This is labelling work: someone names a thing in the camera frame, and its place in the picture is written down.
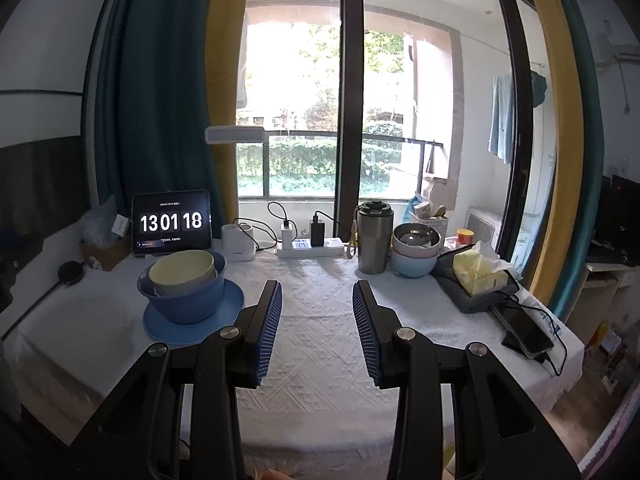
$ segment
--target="metal screw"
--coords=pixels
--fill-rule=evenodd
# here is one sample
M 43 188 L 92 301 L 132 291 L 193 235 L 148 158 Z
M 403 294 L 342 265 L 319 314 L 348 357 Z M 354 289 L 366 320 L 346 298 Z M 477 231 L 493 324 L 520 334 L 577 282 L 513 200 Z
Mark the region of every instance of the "metal screw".
M 162 343 L 156 343 L 155 345 L 151 345 L 146 353 L 148 353 L 151 357 L 161 357 L 166 354 L 166 345 L 163 345 Z
M 484 346 L 482 343 L 471 343 L 471 345 L 469 345 L 469 351 L 473 355 L 477 355 L 478 357 L 482 357 L 483 355 L 485 355 L 486 350 L 486 346 Z
M 400 339 L 404 339 L 405 341 L 411 341 L 411 339 L 415 337 L 415 330 L 413 328 L 407 328 L 403 326 L 402 328 L 399 328 L 398 330 L 396 330 L 396 335 Z
M 220 337 L 222 339 L 233 339 L 240 335 L 240 329 L 237 326 L 225 326 L 220 329 Z

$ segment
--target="stacked bowls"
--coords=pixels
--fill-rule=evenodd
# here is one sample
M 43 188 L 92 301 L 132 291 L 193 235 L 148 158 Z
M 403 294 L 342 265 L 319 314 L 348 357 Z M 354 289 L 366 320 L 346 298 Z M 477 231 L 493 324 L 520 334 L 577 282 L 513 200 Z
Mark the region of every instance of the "stacked bowls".
M 138 290 L 169 321 L 198 323 L 220 306 L 225 268 L 225 257 L 215 251 L 180 251 L 145 269 Z
M 391 263 L 398 274 L 420 278 L 431 272 L 438 259 L 440 235 L 424 224 L 400 224 L 391 237 Z

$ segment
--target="white tablecloth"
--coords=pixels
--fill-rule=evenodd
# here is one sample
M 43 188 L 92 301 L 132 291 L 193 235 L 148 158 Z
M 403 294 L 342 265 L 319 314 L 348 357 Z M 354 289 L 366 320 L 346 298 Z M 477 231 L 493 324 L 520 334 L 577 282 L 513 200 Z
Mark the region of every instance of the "white tablecloth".
M 146 300 L 136 289 L 137 276 L 149 264 L 128 258 L 111 272 L 88 270 L 82 282 L 56 291 L 18 327 L 7 341 L 8 354 L 13 349 L 18 367 L 20 362 L 32 368 L 37 363 L 40 379 L 33 384 L 30 378 L 31 388 L 46 396 L 43 369 L 57 377 L 52 382 L 63 382 L 57 367 L 75 387 L 86 387 L 88 398 L 111 391 L 152 343 L 142 328 Z M 386 475 L 398 393 L 377 389 L 367 375 L 351 307 L 358 279 L 369 280 L 379 304 L 393 308 L 403 325 L 433 342 L 456 348 L 484 342 L 543 412 L 582 372 L 582 343 L 563 325 L 568 359 L 556 378 L 547 364 L 502 346 L 505 331 L 492 315 L 458 311 L 431 276 L 407 280 L 391 270 L 366 275 L 358 271 L 356 260 L 278 260 L 266 251 L 252 262 L 229 263 L 226 276 L 240 285 L 247 305 L 257 302 L 265 280 L 282 283 L 282 316 L 269 372 L 257 390 L 238 390 L 238 404 L 248 462 L 288 467 L 297 478 L 326 478 L 327 471 L 332 479 Z M 526 290 L 518 295 L 538 304 Z M 559 365 L 564 352 L 556 346 L 552 357 Z M 60 399 L 60 386 L 56 388 L 57 393 L 49 392 L 53 403 Z M 74 404 L 68 399 L 57 403 L 66 412 Z M 82 409 L 76 420 L 86 420 L 86 402 Z M 186 402 L 184 412 L 189 410 Z M 450 444 L 453 417 L 446 386 L 443 417 Z M 183 436 L 188 438 L 186 416 Z

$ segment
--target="stainless steel tumbler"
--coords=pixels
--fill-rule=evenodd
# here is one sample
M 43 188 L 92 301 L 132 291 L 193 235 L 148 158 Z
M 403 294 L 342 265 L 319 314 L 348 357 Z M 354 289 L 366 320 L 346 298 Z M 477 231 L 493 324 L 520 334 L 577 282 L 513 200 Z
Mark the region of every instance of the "stainless steel tumbler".
M 358 206 L 358 268 L 366 274 L 379 274 L 386 268 L 394 212 L 382 200 L 371 200 Z

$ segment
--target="light blue bowl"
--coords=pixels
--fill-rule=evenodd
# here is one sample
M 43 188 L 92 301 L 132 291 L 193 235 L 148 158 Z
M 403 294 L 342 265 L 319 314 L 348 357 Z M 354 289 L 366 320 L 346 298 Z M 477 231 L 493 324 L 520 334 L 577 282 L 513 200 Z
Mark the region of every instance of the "light blue bowl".
M 410 258 L 391 250 L 391 264 L 398 274 L 407 278 L 421 278 L 431 272 L 438 255 L 431 258 Z
M 212 316 L 218 310 L 225 294 L 226 258 L 216 251 L 213 254 L 214 266 L 218 275 L 203 283 L 196 290 L 180 296 L 158 296 L 154 290 L 154 282 L 149 277 L 147 267 L 138 278 L 138 290 L 145 296 L 156 310 L 173 323 L 198 323 Z

